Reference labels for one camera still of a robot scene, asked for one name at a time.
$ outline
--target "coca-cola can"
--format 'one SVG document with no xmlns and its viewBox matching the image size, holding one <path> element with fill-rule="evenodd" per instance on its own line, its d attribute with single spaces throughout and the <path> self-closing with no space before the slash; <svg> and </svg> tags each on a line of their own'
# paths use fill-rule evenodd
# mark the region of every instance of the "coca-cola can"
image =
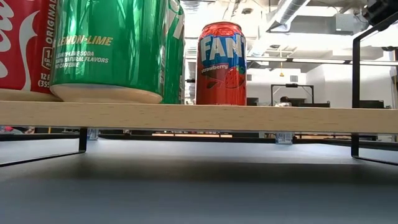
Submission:
<svg viewBox="0 0 398 224">
<path fill-rule="evenodd" d="M 58 100 L 49 89 L 56 6 L 0 0 L 0 100 Z"/>
</svg>

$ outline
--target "green soda can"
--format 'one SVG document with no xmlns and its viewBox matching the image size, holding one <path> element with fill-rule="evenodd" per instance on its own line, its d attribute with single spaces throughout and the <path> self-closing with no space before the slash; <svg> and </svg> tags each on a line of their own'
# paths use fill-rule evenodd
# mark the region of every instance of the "green soda can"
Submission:
<svg viewBox="0 0 398 224">
<path fill-rule="evenodd" d="M 64 101 L 160 103 L 168 0 L 58 0 L 51 91 Z"/>
<path fill-rule="evenodd" d="M 183 104 L 184 100 L 184 11 L 178 0 L 167 0 L 166 66 L 162 103 Z"/>
</svg>

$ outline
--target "fanta strawberry can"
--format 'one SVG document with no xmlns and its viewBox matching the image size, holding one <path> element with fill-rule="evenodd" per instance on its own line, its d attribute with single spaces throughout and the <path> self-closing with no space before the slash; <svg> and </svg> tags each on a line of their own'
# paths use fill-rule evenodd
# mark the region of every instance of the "fanta strawberry can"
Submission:
<svg viewBox="0 0 398 224">
<path fill-rule="evenodd" d="M 58 100 L 49 89 L 56 6 L 0 0 L 0 100 Z"/>
<path fill-rule="evenodd" d="M 246 39 L 239 25 L 216 22 L 198 41 L 197 104 L 246 105 Z"/>
</svg>

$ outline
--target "wooden shelf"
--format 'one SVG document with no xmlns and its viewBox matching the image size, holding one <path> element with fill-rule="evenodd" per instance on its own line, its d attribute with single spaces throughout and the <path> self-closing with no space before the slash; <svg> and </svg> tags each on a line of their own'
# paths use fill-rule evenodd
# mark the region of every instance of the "wooden shelf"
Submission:
<svg viewBox="0 0 398 224">
<path fill-rule="evenodd" d="M 0 101 L 0 124 L 398 133 L 398 110 Z"/>
</svg>

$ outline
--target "can lid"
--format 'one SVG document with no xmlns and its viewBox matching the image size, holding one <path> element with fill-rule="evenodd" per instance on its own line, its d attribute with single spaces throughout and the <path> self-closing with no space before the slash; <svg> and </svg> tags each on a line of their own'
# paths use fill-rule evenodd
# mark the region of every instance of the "can lid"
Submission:
<svg viewBox="0 0 398 224">
<path fill-rule="evenodd" d="M 211 26 L 211 25 L 214 25 L 214 24 L 222 24 L 222 23 L 227 23 L 227 24 L 235 25 L 235 26 L 237 26 L 237 27 L 239 28 L 240 31 L 242 31 L 242 27 L 241 27 L 239 24 L 237 24 L 237 23 L 235 23 L 235 22 L 230 22 L 230 21 L 218 21 L 218 22 L 209 23 L 209 24 L 207 24 L 207 25 L 204 26 L 204 28 L 202 29 L 202 31 L 203 31 L 206 27 L 208 27 L 208 26 Z"/>
</svg>

